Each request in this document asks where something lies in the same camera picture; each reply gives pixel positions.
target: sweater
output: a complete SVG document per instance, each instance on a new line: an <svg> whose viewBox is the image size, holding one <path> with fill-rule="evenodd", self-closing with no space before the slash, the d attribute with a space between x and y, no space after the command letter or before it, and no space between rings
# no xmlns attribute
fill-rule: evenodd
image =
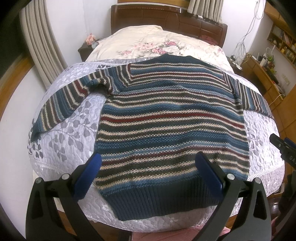
<svg viewBox="0 0 296 241"><path fill-rule="evenodd" d="M99 70L61 88L40 111L31 141L101 86L109 96L94 147L102 156L95 183L122 221L216 205L195 167L196 153L247 180L243 110L272 118L261 95L223 71L191 56L165 54Z"/></svg>

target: wall outlet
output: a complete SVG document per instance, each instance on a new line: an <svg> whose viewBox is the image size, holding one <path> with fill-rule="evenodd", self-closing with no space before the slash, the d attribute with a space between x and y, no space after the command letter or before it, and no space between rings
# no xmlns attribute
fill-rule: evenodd
<svg viewBox="0 0 296 241"><path fill-rule="evenodd" d="M291 84L290 80L287 78L286 75L282 74L281 76L283 77L283 79L284 79L284 81L286 82L287 85Z"/></svg>

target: headboard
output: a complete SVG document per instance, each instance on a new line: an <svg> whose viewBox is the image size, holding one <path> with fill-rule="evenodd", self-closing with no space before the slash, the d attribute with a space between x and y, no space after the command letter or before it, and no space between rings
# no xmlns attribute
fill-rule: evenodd
<svg viewBox="0 0 296 241"><path fill-rule="evenodd" d="M170 32L193 38L207 35L223 47L227 25L214 24L199 19L179 7L152 4L113 5L111 8L111 32L128 26L158 25Z"/></svg>

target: nightstand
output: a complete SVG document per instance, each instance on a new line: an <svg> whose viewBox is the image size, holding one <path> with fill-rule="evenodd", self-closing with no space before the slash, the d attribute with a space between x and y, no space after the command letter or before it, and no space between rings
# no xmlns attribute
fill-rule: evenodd
<svg viewBox="0 0 296 241"><path fill-rule="evenodd" d="M229 57L227 57L227 60L231 66L231 68L233 69L233 72L239 76L241 76L242 74L242 69L239 69L232 61Z"/></svg>
<svg viewBox="0 0 296 241"><path fill-rule="evenodd" d="M91 45L87 45L86 42L84 42L83 45L78 49L81 60L83 62L85 62L92 51L93 51L93 49L92 49Z"/></svg>

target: curtain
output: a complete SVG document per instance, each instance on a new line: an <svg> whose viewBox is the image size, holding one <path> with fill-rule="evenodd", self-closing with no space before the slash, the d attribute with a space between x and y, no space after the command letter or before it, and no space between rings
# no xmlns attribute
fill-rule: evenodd
<svg viewBox="0 0 296 241"><path fill-rule="evenodd" d="M46 0L32 0L21 10L20 22L32 59L48 89L67 64L52 33Z"/></svg>
<svg viewBox="0 0 296 241"><path fill-rule="evenodd" d="M221 12L224 0L190 0L188 12L211 19L221 21Z"/></svg>

